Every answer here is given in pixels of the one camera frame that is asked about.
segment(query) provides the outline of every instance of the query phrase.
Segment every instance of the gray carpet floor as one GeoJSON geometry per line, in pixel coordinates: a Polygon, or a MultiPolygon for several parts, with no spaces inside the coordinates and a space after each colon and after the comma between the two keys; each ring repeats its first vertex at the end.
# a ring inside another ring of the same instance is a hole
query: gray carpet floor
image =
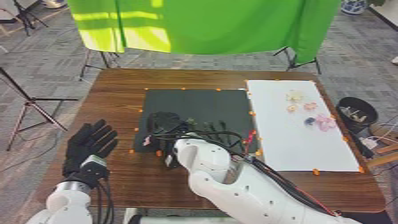
{"type": "MultiPolygon", "coordinates": [[[[33,96],[83,99],[95,80],[97,69],[88,69],[85,80],[79,82],[76,75],[81,69],[85,48],[69,10],[49,10],[37,6],[33,13],[44,18],[49,27],[37,25],[32,36],[26,37],[19,24],[5,24],[5,28],[14,32],[8,37],[0,37],[0,46],[8,50],[8,53],[3,53],[0,49],[0,66],[33,96]]],[[[378,110],[380,122],[385,122],[398,114],[398,67],[390,64],[396,55],[398,33],[374,15],[369,12],[360,16],[339,13],[318,54],[323,71],[319,80],[334,103],[344,96],[364,99],[378,110]]],[[[170,55],[133,49],[120,55],[117,63],[124,68],[246,71],[280,71],[287,65],[284,55],[273,57],[271,52],[197,56],[170,55]]],[[[99,55],[94,55],[92,65],[103,66],[99,55]]],[[[314,65],[303,66],[296,71],[316,72],[314,65]]],[[[60,108],[58,120],[65,126],[71,124],[79,102],[65,103],[60,108]]],[[[32,192],[62,139],[62,133],[49,125],[44,125],[21,133],[12,151],[5,152],[21,104],[17,94],[0,81],[0,222],[3,224],[23,223],[44,206],[42,202],[32,198],[32,192]],[[37,159],[3,171],[12,164],[33,158],[46,150],[49,150],[47,153],[37,159]]],[[[55,104],[42,103],[42,107],[51,111],[55,104]]],[[[37,121],[42,121],[42,118],[30,111],[23,125],[37,121]]],[[[389,166],[390,164],[376,168],[374,172],[389,166]]],[[[396,171],[383,172],[376,177],[385,201],[398,196],[396,178],[396,171]]],[[[398,223],[398,200],[385,209],[398,223]]],[[[184,211],[184,214],[195,215],[195,212],[184,211]]],[[[115,223],[120,223],[120,216],[122,210],[119,209],[115,223]]]]}

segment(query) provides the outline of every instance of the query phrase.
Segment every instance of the paper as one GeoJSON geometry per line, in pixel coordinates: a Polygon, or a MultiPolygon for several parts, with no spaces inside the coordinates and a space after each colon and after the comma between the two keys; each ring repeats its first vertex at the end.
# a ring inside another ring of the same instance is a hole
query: paper
{"type": "Polygon", "coordinates": [[[350,146],[342,141],[339,127],[321,131],[318,125],[303,124],[309,117],[330,116],[316,85],[310,81],[246,82],[255,128],[261,137],[264,162],[277,171],[344,171],[358,172],[358,163],[350,146]],[[302,92],[296,110],[287,112],[291,101],[286,94],[302,92]],[[316,103],[312,111],[305,103],[316,103]]]}

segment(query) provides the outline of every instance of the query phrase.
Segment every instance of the small orange object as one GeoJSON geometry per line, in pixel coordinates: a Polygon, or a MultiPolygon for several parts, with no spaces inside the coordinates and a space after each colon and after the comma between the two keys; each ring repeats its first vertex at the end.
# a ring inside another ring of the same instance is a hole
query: small orange object
{"type": "Polygon", "coordinates": [[[262,149],[259,149],[257,151],[255,151],[255,156],[261,156],[262,155],[262,149]]]}
{"type": "Polygon", "coordinates": [[[364,173],[364,168],[362,168],[362,166],[358,166],[358,173],[364,173]]]}
{"type": "Polygon", "coordinates": [[[293,113],[294,110],[296,110],[296,106],[294,106],[294,105],[289,105],[289,106],[287,106],[287,112],[293,113]]]}
{"type": "Polygon", "coordinates": [[[319,170],[318,169],[312,169],[312,174],[314,174],[314,176],[319,176],[319,170]]]}
{"type": "Polygon", "coordinates": [[[161,150],[156,151],[156,156],[161,157],[163,153],[161,150]]]}

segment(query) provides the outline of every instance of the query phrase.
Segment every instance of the table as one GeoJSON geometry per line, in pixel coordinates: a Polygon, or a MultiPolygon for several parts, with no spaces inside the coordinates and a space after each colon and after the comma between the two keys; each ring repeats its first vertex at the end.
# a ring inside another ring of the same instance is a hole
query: table
{"type": "MultiPolygon", "coordinates": [[[[312,80],[328,109],[337,117],[325,89],[309,73],[106,69],[92,85],[39,189],[55,186],[62,178],[60,169],[69,136],[85,122],[94,122],[103,118],[119,132],[119,146],[106,159],[115,207],[215,209],[211,202],[195,196],[188,189],[186,170],[177,168],[168,171],[163,159],[154,153],[129,153],[131,139],[138,127],[145,88],[238,89],[245,88],[248,79],[312,80]]],[[[339,118],[337,125],[348,136],[339,118]]],[[[310,172],[280,172],[280,174],[330,209],[344,212],[380,212],[385,205],[383,196],[351,140],[348,144],[364,173],[321,172],[319,176],[314,176],[310,172]]]]}

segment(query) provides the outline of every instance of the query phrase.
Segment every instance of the tripod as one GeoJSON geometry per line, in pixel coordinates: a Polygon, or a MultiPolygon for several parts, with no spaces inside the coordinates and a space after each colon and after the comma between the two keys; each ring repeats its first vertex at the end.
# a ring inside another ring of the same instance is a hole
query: tripod
{"type": "Polygon", "coordinates": [[[10,88],[14,89],[16,93],[19,94],[19,96],[24,98],[24,104],[23,104],[23,108],[21,108],[21,113],[19,113],[19,117],[17,117],[17,121],[16,121],[16,126],[14,126],[14,130],[12,130],[12,134],[10,134],[10,138],[8,138],[8,145],[7,145],[7,151],[10,150],[10,146],[14,143],[14,139],[16,139],[16,135],[26,131],[28,129],[35,128],[37,126],[40,126],[46,123],[51,123],[55,125],[55,127],[67,131],[65,127],[62,126],[62,124],[58,123],[58,121],[55,120],[55,114],[60,108],[60,104],[63,103],[63,101],[78,101],[78,99],[63,99],[63,98],[35,98],[30,97],[26,92],[23,91],[14,79],[10,78],[7,72],[3,71],[3,68],[0,68],[0,74],[5,77],[5,82],[10,85],[10,88]],[[47,114],[47,112],[44,111],[42,107],[37,105],[37,101],[58,101],[58,105],[56,108],[53,110],[53,113],[47,114]],[[46,121],[33,124],[32,126],[19,128],[21,127],[21,121],[26,115],[26,111],[28,108],[35,109],[35,111],[39,112],[40,116],[44,117],[46,121]]]}
{"type": "MultiPolygon", "coordinates": [[[[83,80],[85,68],[95,68],[95,69],[103,70],[103,68],[99,68],[97,66],[88,65],[90,53],[92,53],[92,50],[90,50],[90,49],[85,49],[83,65],[81,65],[81,71],[79,71],[79,75],[78,75],[78,80],[79,80],[79,81],[83,80]]],[[[110,68],[110,66],[111,66],[111,62],[115,63],[117,68],[119,68],[120,65],[119,65],[119,63],[117,63],[117,61],[115,61],[115,58],[120,57],[119,54],[117,54],[117,53],[111,53],[111,52],[103,52],[103,51],[99,51],[99,55],[101,55],[101,59],[103,59],[104,69],[110,68]]]]}
{"type": "Polygon", "coordinates": [[[302,67],[305,64],[314,63],[314,65],[316,65],[316,70],[318,70],[318,74],[321,75],[319,63],[318,63],[318,59],[316,59],[316,57],[314,57],[314,60],[312,60],[312,61],[309,61],[309,62],[305,62],[303,64],[298,64],[298,65],[296,65],[296,64],[294,64],[296,55],[294,55],[293,60],[291,60],[291,59],[289,59],[289,53],[287,53],[287,47],[284,47],[284,48],[277,51],[277,53],[273,54],[273,56],[277,56],[282,52],[286,53],[287,60],[289,60],[289,67],[287,67],[287,69],[286,69],[286,72],[289,71],[289,69],[294,69],[294,68],[302,67]]]}
{"type": "Polygon", "coordinates": [[[26,32],[26,36],[30,36],[28,34],[28,29],[35,29],[35,26],[33,26],[33,23],[28,19],[28,15],[33,17],[33,19],[39,21],[39,23],[44,25],[44,27],[47,27],[46,23],[40,21],[40,19],[35,17],[35,15],[26,11],[26,8],[23,8],[19,2],[16,0],[12,0],[14,2],[14,6],[16,6],[16,10],[17,10],[17,16],[19,16],[19,19],[21,19],[21,24],[23,24],[23,29],[24,29],[24,32],[26,32]]]}

